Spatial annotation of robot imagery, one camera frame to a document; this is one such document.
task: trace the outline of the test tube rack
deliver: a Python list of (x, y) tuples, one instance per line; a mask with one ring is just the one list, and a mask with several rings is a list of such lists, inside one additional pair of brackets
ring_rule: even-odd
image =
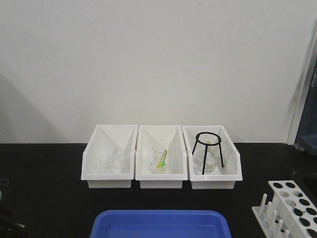
[(317, 238), (317, 208), (292, 180), (269, 181), (273, 200), (267, 195), (252, 207), (267, 238)]

